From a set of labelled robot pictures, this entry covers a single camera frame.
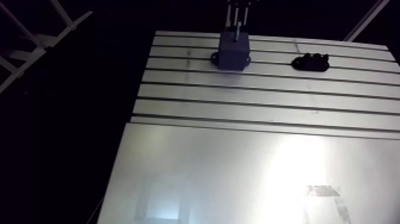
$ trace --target metal plate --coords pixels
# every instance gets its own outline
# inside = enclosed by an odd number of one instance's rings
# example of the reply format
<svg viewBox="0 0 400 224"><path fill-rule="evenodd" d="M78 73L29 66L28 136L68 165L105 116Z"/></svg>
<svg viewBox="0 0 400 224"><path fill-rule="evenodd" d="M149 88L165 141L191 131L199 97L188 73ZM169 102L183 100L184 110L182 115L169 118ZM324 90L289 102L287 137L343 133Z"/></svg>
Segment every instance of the metal plate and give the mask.
<svg viewBox="0 0 400 224"><path fill-rule="evenodd" d="M138 96L154 99L400 115L399 101L332 95L143 84L140 86Z"/></svg>
<svg viewBox="0 0 400 224"><path fill-rule="evenodd" d="M98 223L397 223L398 147L127 124Z"/></svg>
<svg viewBox="0 0 400 224"><path fill-rule="evenodd" d="M398 116L315 109L138 99L133 112L139 115L217 119L231 122L400 132L400 117Z"/></svg>
<svg viewBox="0 0 400 224"><path fill-rule="evenodd" d="M215 38L156 36L153 40L153 45L157 46L185 46L200 48L218 48L218 43L219 40ZM330 54L332 56L368 58L372 60L395 60L389 51L345 46L313 45L309 43L250 41L250 49L252 51L297 52L302 54L311 52Z"/></svg>
<svg viewBox="0 0 400 224"><path fill-rule="evenodd" d="M181 58L149 58L148 69L186 70L186 71L219 71L208 60ZM241 74L273 75L281 77L308 78L320 80L342 80L347 82L385 83L400 85L400 75L379 73L375 71L333 69L324 73L298 71L292 66L283 64L251 63Z"/></svg>
<svg viewBox="0 0 400 224"><path fill-rule="evenodd" d="M188 36L188 37L198 37L198 38L220 38L219 33L157 31L155 34L156 36ZM254 41L297 42L297 43L311 43L315 45L348 46L354 48L380 49L384 51L388 50L386 46L369 44L369 43L328 41L328 40L306 39L306 38L283 38L277 36L255 36L255 35L250 35L249 38L250 40Z"/></svg>
<svg viewBox="0 0 400 224"><path fill-rule="evenodd" d="M247 74L205 73L190 71L146 70L143 82L178 85L219 86L225 88L256 89L262 91L301 92L325 95L349 95L400 99L399 86L365 83L310 80L290 77L250 76Z"/></svg>
<svg viewBox="0 0 400 224"><path fill-rule="evenodd" d="M182 48L182 47L163 47L154 46L151 48L151 57L179 57L179 58L200 58L210 59L211 54L216 49L205 48ZM279 52L258 52L253 51L250 57L253 63L276 63L290 64L301 54L279 53ZM359 58L330 57L329 64L334 68L348 68L356 70L386 71L400 73L400 66L389 61L366 60Z"/></svg>
<svg viewBox="0 0 400 224"><path fill-rule="evenodd" d="M399 222L400 70L386 47L251 36L260 51L233 72L207 61L218 34L157 35L100 224ZM333 67L296 71L298 50L334 53Z"/></svg>

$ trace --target black object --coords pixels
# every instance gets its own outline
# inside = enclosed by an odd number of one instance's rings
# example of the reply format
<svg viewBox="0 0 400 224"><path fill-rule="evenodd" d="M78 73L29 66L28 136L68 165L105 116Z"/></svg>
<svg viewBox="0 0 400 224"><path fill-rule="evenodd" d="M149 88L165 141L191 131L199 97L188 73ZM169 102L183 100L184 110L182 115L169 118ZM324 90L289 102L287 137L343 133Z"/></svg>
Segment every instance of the black object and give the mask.
<svg viewBox="0 0 400 224"><path fill-rule="evenodd" d="M306 53L292 61L292 67L301 71L326 71L329 69L329 55Z"/></svg>
<svg viewBox="0 0 400 224"><path fill-rule="evenodd" d="M251 62L249 35L245 32L222 31L218 52L211 62L220 70L242 71Z"/></svg>

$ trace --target black clamp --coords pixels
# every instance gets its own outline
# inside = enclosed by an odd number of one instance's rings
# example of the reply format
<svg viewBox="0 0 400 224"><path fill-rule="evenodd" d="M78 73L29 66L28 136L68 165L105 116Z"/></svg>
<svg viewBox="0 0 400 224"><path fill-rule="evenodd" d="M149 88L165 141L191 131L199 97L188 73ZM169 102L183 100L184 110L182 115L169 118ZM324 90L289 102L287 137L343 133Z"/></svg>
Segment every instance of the black clamp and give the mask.
<svg viewBox="0 0 400 224"><path fill-rule="evenodd" d="M251 62L249 34L242 29L252 1L256 0L228 0L226 30L221 32L218 52L210 58L220 70L242 71Z"/></svg>
<svg viewBox="0 0 400 224"><path fill-rule="evenodd" d="M306 53L292 61L292 67L300 71L326 71L329 69L329 55Z"/></svg>

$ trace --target metal frame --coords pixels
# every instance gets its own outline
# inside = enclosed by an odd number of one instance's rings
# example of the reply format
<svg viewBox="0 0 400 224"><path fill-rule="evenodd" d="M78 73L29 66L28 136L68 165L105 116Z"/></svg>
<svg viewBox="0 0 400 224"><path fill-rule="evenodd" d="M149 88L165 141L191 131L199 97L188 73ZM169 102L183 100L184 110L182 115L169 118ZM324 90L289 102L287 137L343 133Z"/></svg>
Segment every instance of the metal frame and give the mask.
<svg viewBox="0 0 400 224"><path fill-rule="evenodd" d="M390 0L378 0L375 5L366 13L360 22L344 38L344 41L353 42L354 39L371 23L379 12L389 3Z"/></svg>
<svg viewBox="0 0 400 224"><path fill-rule="evenodd" d="M255 60L237 73L209 62L217 37L156 32L132 122L400 139L400 67L385 47L302 39L300 54L335 55L328 71L312 73L290 65L294 38L253 36Z"/></svg>
<svg viewBox="0 0 400 224"><path fill-rule="evenodd" d="M36 45L36 49L32 52L24 52L10 49L6 52L0 52L3 55L7 56L8 53L12 53L13 55L23 55L24 57L19 58L20 60L25 61L25 63L16 68L10 62L8 62L5 58L0 57L0 66L6 68L11 74L10 76L0 85L0 94L10 86L17 78L22 77L24 71L28 69L34 62L36 62L41 56L46 53L46 47L53 47L60 40L62 40L68 33L74 30L83 20L88 18L93 12L88 11L83 14L77 20L72 21L67 12L58 2L58 0L49 0L51 5L57 11L58 15L67 25L67 27L58 35L58 36L48 36L41 34L33 34L31 33L18 19L16 16L12 14L12 12L2 3L0 2L0 10L21 30L24 36L20 37L22 39L28 39L32 41Z"/></svg>

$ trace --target black background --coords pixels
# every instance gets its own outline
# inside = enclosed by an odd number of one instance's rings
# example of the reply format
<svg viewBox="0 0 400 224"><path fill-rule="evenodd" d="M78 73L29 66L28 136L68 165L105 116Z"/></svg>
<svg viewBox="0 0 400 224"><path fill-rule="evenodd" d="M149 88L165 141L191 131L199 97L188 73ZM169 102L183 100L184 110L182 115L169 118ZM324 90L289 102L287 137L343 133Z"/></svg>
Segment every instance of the black background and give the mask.
<svg viewBox="0 0 400 224"><path fill-rule="evenodd" d="M2 2L32 32L64 27L47 1ZM217 0L60 2L72 19L95 13L0 95L2 185L13 223L86 223L105 194L154 31L219 32L226 15ZM342 40L374 2L261 0L248 30ZM399 60L399 9L392 0L356 41L387 45ZM0 25L0 48L15 44L18 30L4 16Z"/></svg>

